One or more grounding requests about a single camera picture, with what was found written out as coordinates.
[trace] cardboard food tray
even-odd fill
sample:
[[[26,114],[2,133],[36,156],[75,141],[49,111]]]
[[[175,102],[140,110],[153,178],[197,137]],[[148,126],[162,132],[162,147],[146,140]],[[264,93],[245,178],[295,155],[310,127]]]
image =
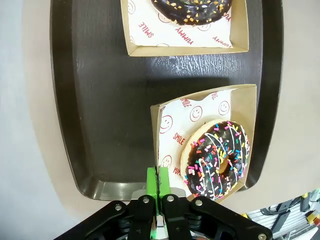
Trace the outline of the cardboard food tray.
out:
[[[151,106],[151,120],[152,120],[152,131],[153,131],[153,147],[154,147],[154,156],[156,159],[156,166],[159,166],[159,131],[162,118],[162,109],[168,103],[179,100],[179,99],[189,99],[200,101],[204,99],[211,93],[235,89],[230,94],[231,101],[231,117],[230,120],[237,122],[243,126],[247,137],[249,139],[250,146],[253,146],[254,140],[254,131],[255,131],[255,121],[256,121],[256,104],[257,104],[257,86],[255,84],[242,84],[242,85],[231,85],[225,87],[219,87],[214,89],[209,89],[205,91],[195,92],[189,95],[185,95],[158,105]],[[242,188],[245,183],[249,172],[250,160],[251,160],[251,151],[248,158],[248,164],[244,176],[239,179],[238,184],[227,194],[225,197],[217,199],[217,203],[221,203],[223,200],[231,196],[233,193]]]
[[[246,0],[234,0],[231,11],[230,41],[233,48],[137,46],[130,42],[128,0],[121,0],[122,23],[128,55],[151,57],[247,52],[249,51],[249,28]]]

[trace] chocolate donut with sprinkles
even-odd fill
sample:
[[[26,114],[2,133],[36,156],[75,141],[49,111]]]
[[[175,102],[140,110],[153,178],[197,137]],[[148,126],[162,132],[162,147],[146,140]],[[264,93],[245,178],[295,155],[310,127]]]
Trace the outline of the chocolate donut with sprinkles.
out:
[[[244,128],[238,123],[210,121],[185,146],[180,170],[195,197],[223,198],[244,176],[250,146]]]
[[[179,25],[206,25],[227,14],[232,0],[151,0],[166,18]]]

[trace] gray table surface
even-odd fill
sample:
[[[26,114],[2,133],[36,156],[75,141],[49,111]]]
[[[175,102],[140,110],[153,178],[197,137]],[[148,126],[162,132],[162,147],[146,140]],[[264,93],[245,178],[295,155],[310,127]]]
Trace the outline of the gray table surface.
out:
[[[28,110],[25,74],[28,74],[26,66],[33,59],[23,58],[22,17],[26,9],[23,8],[23,4],[33,3],[38,8],[37,11],[43,11],[41,9],[43,4],[40,2],[45,1],[4,0],[0,3],[0,159],[2,161],[0,239],[2,240],[50,240],[84,218],[70,214],[60,202],[44,164],[43,152],[39,149]],[[318,106],[320,29],[317,26],[320,22],[317,13],[320,2],[310,1],[309,4],[313,7],[308,12],[301,12],[299,3],[298,0],[283,0],[282,87],[277,120],[268,153],[268,159],[277,159],[278,163],[266,164],[257,185],[237,195],[239,202],[246,201],[246,204],[250,205],[243,207],[250,210],[271,204],[270,198],[253,194],[263,192],[273,194],[272,204],[275,204],[303,191],[320,187],[319,176],[305,176],[308,169],[320,167],[320,157],[313,152],[320,134],[317,124],[320,117]],[[49,36],[46,38],[41,32],[34,34],[43,37],[39,38],[44,42],[49,41]],[[291,132],[290,129],[303,124],[309,128],[301,127],[303,132]],[[291,143],[288,142],[288,138],[293,139]],[[285,159],[279,155],[281,149],[288,149],[299,139],[303,142],[299,144],[305,147],[304,150],[287,152]],[[290,163],[301,165],[297,178],[292,177]],[[277,172],[277,168],[287,168],[288,174]],[[272,173],[283,174],[282,184],[285,187],[269,184],[269,179],[273,177]],[[226,204],[232,206],[231,201],[232,197],[227,199]]]

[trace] tray rim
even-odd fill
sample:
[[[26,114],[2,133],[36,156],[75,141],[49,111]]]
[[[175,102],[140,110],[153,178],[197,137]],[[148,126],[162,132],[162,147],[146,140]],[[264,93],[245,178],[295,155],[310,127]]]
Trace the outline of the tray rim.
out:
[[[263,50],[262,50],[262,71],[261,71],[261,82],[260,82],[260,92],[259,92],[259,100],[257,105],[257,115],[256,115],[256,123],[255,123],[255,131],[254,131],[254,143],[252,146],[252,158],[264,158],[261,161],[261,165],[256,166],[256,168],[252,169],[250,166],[250,172],[256,173],[256,176],[249,177],[246,181],[244,187],[241,190],[246,190],[254,186],[260,178],[262,169],[265,164],[265,160],[267,157],[269,145],[272,138],[272,133],[276,121],[276,115],[278,110],[278,103],[280,97],[280,87],[282,80],[282,65],[283,65],[283,48],[284,48],[284,30],[283,30],[283,9],[282,9],[282,1],[277,0],[262,0],[262,25],[263,25]],[[65,4],[72,4],[72,1],[67,1]],[[79,156],[83,158],[80,162],[85,164],[85,157],[90,157],[85,151],[85,138],[82,134],[82,126],[80,121],[73,122],[71,128],[78,128],[80,131],[77,132],[78,136],[76,138],[73,137],[72,141],[70,141],[70,131],[66,129],[66,125],[70,119],[62,119],[61,111],[62,106],[60,105],[61,96],[57,94],[57,86],[58,88],[61,86],[60,79],[56,79],[55,76],[59,75],[59,72],[62,69],[66,69],[71,67],[73,69],[72,62],[69,61],[69,65],[63,65],[59,68],[59,64],[65,64],[66,58],[72,57],[72,38],[65,38],[64,34],[71,33],[71,26],[67,26],[65,28],[61,28],[61,24],[63,19],[54,19],[54,9],[55,1],[51,1],[51,14],[50,14],[50,49],[51,49],[51,70],[52,70],[52,81],[53,81],[53,90],[54,97],[56,103],[56,111],[58,115],[59,126],[61,130],[61,135],[63,139],[63,144],[65,148],[65,152],[67,154],[68,163],[70,166],[70,170],[75,182],[75,185],[79,192],[85,197],[96,199],[96,200],[123,200],[128,201],[131,199],[131,193],[135,190],[144,189],[146,187],[145,182],[104,182],[96,179],[93,175],[89,173],[89,171],[81,173],[75,173],[74,166],[70,158],[72,156]],[[64,14],[65,16],[71,18],[71,14],[69,12],[63,12],[60,14]],[[56,30],[59,30],[59,35],[56,39],[57,34],[54,35]],[[68,78],[72,84],[74,82],[75,76],[73,70],[68,71],[68,73],[64,76]],[[77,96],[76,92],[72,93],[74,99],[73,104],[75,107],[71,109],[74,114],[74,119],[79,118],[79,111],[77,105]],[[272,109],[269,104],[269,101],[272,101],[274,108]],[[73,150],[70,149],[70,142],[73,142],[76,139],[76,142],[73,144]]]

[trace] rainbow sprinkles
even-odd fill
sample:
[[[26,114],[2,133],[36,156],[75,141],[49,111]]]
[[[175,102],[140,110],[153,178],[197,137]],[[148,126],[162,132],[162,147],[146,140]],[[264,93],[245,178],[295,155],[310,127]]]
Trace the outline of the rainbow sprinkles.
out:
[[[195,197],[216,200],[227,195],[244,176],[250,146],[244,128],[236,122],[206,125],[207,131],[199,139],[191,136],[189,140],[191,151],[183,178]]]

